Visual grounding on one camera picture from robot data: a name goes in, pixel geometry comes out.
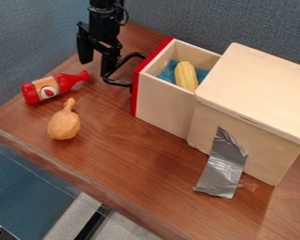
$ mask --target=silver duct tape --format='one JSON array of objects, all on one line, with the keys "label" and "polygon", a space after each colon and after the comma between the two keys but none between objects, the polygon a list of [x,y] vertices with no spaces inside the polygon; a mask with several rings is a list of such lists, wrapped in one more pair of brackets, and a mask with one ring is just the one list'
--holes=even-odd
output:
[{"label": "silver duct tape", "polygon": [[247,157],[232,135],[219,127],[207,165],[193,190],[231,199],[237,190]]}]

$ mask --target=yellow toy corn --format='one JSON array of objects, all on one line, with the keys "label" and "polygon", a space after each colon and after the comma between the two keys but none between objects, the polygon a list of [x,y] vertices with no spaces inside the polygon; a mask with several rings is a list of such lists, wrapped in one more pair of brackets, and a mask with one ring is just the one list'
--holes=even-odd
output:
[{"label": "yellow toy corn", "polygon": [[176,84],[194,92],[198,87],[198,79],[194,66],[188,61],[180,62],[174,70]]}]

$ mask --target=wooden box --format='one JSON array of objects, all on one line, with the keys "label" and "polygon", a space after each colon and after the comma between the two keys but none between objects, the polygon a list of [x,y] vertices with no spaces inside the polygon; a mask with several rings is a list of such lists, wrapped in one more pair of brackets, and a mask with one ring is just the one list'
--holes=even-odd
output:
[{"label": "wooden box", "polygon": [[134,72],[131,114],[186,139],[195,108],[193,93],[157,76],[171,60],[211,69],[219,54],[168,37]]},{"label": "wooden box", "polygon": [[245,172],[277,185],[300,153],[300,66],[233,43],[195,98],[188,143],[209,155],[222,127],[248,153]]}]

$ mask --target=black cable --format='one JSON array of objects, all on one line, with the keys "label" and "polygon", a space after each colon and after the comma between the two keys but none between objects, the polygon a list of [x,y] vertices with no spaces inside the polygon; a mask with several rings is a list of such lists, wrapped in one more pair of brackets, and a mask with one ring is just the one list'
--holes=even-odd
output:
[{"label": "black cable", "polygon": [[117,1],[116,3],[114,3],[114,5],[117,7],[117,8],[121,8],[121,10],[123,10],[125,13],[126,13],[126,19],[122,22],[118,21],[118,19],[116,18],[116,15],[115,15],[115,20],[117,23],[120,24],[120,26],[124,26],[128,23],[128,11],[119,3],[119,1]]}]

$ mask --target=ketchup bottle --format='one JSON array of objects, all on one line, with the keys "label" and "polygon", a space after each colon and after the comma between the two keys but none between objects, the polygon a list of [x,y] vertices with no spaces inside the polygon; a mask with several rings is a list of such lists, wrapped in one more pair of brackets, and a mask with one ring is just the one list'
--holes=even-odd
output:
[{"label": "ketchup bottle", "polygon": [[77,75],[61,73],[23,84],[22,93],[27,104],[34,104],[66,93],[75,83],[89,79],[90,74],[87,71],[82,71]]}]

